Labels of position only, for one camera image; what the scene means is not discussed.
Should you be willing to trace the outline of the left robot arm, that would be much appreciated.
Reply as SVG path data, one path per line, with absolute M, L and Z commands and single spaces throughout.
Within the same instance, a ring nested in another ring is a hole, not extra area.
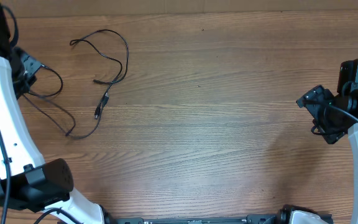
M 54 215 L 64 223 L 111 223 L 105 209 L 75 189 L 63 159 L 46 162 L 18 105 L 42 64 L 17 46 L 9 8 L 0 3 L 0 207 Z

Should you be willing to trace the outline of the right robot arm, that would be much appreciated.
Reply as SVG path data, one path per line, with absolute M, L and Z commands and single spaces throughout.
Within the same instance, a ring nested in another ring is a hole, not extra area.
M 354 202 L 351 223 L 358 223 L 358 59 L 341 64 L 337 95 L 318 85 L 297 101 L 313 117 L 311 132 L 335 144 L 347 136 L 353 156 Z

